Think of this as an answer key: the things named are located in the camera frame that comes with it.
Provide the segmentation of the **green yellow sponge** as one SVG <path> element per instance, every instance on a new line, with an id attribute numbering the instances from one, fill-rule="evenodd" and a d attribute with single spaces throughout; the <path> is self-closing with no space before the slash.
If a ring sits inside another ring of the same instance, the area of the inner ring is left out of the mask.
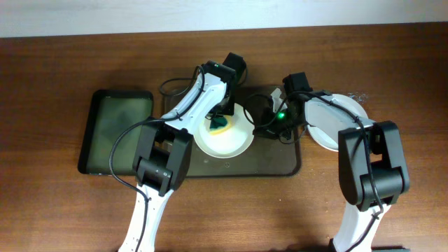
<path id="1" fill-rule="evenodd" d="M 209 133 L 211 135 L 222 134 L 233 126 L 232 116 L 224 115 L 210 120 Z"/>

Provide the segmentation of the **grey plate yellow stain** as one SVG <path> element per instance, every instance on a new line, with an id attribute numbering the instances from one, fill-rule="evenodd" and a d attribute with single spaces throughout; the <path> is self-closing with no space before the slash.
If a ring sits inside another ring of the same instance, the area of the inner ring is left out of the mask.
<path id="1" fill-rule="evenodd" d="M 373 125 L 373 120 L 368 118 L 364 108 L 354 99 L 342 94 L 323 96 L 324 99 L 340 105 L 349 110 L 355 116 L 359 116 L 364 127 Z M 326 134 L 338 144 L 338 132 L 348 128 L 357 128 L 359 125 L 354 119 L 339 108 L 335 108 L 318 98 L 312 98 L 304 104 L 305 120 L 309 124 L 309 133 L 319 132 Z"/>

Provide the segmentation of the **white plate yellow stain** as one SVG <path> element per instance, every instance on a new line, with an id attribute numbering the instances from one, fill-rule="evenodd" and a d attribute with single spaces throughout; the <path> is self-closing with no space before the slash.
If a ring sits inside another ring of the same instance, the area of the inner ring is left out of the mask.
<path id="1" fill-rule="evenodd" d="M 321 147 L 333 152 L 339 151 L 338 144 L 328 135 L 320 134 L 319 132 L 311 132 L 310 136 Z"/>

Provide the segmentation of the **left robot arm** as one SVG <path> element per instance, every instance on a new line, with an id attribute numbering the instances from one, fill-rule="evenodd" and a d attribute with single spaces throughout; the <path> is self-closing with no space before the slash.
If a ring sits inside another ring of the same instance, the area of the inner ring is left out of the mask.
<path id="1" fill-rule="evenodd" d="M 141 130 L 132 162 L 136 202 L 120 251 L 154 251 L 163 211 L 188 173 L 193 134 L 207 116 L 233 115 L 245 70 L 244 58 L 232 52 L 221 64 L 197 66 L 188 93 L 170 112 L 137 122 L 119 136 Z"/>

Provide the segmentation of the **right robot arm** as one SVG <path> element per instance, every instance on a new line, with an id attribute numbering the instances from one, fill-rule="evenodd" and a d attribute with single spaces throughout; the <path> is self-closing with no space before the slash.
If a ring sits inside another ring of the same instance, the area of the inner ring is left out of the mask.
<path id="1" fill-rule="evenodd" d="M 297 127 L 316 127 L 337 143 L 339 186 L 346 200 L 329 251 L 371 251 L 377 228 L 399 196 L 410 188 L 398 126 L 375 122 L 342 105 L 334 94 L 314 90 L 305 73 L 282 80 L 285 97 L 268 99 L 253 134 L 292 143 Z"/>

